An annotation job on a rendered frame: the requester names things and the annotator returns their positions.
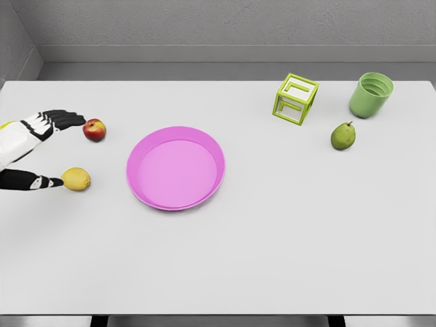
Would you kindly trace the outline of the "red apple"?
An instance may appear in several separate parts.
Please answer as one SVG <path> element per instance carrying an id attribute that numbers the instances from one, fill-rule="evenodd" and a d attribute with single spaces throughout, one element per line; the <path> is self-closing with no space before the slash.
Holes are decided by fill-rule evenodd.
<path id="1" fill-rule="evenodd" d="M 82 127 L 86 139 L 99 142 L 106 136 L 106 126 L 99 119 L 90 119 Z"/>

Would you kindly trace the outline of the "green pear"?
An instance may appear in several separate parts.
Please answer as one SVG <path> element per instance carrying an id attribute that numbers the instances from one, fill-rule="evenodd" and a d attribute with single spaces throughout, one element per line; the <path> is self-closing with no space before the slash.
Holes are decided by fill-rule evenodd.
<path id="1" fill-rule="evenodd" d="M 330 142 L 334 149 L 342 151 L 351 147 L 356 140 L 356 131 L 352 122 L 342 123 L 334 129 Z"/>

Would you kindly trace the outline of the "green cup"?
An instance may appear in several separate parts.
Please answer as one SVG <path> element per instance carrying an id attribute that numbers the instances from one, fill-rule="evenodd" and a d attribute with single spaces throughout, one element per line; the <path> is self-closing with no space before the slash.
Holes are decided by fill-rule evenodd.
<path id="1" fill-rule="evenodd" d="M 375 116 L 394 91 L 394 83 L 381 73 L 368 72 L 358 80 L 350 98 L 349 109 L 360 118 Z"/>

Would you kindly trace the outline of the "pink plate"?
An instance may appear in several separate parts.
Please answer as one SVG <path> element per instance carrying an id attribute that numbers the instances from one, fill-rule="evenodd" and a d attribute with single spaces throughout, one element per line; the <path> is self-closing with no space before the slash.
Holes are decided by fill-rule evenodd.
<path id="1" fill-rule="evenodd" d="M 183 126 L 145 136 L 126 164 L 127 183 L 137 199 L 164 211 L 181 211 L 208 200 L 224 174 L 219 143 L 199 129 Z"/>

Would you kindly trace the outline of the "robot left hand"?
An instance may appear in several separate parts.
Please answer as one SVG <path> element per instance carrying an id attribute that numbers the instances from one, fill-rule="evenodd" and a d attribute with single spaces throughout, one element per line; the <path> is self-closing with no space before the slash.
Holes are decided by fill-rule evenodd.
<path id="1" fill-rule="evenodd" d="M 64 185 L 60 178 L 13 170 L 8 166 L 27 156 L 53 134 L 85 123 L 84 117 L 75 112 L 48 110 L 0 126 L 0 189 L 32 191 Z"/>

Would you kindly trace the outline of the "green letter block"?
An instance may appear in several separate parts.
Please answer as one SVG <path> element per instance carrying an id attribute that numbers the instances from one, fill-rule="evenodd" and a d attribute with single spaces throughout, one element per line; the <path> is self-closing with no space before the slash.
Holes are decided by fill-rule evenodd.
<path id="1" fill-rule="evenodd" d="M 302 125 L 318 89 L 317 82 L 289 73 L 276 92 L 273 115 Z"/>

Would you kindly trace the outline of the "yellow lemon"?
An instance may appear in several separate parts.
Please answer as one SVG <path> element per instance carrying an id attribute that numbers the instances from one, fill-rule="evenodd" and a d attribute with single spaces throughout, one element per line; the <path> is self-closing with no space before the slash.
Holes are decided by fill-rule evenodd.
<path id="1" fill-rule="evenodd" d="M 82 168 L 69 168 L 61 175 L 64 186 L 72 191 L 83 191 L 91 184 L 89 173 Z"/>

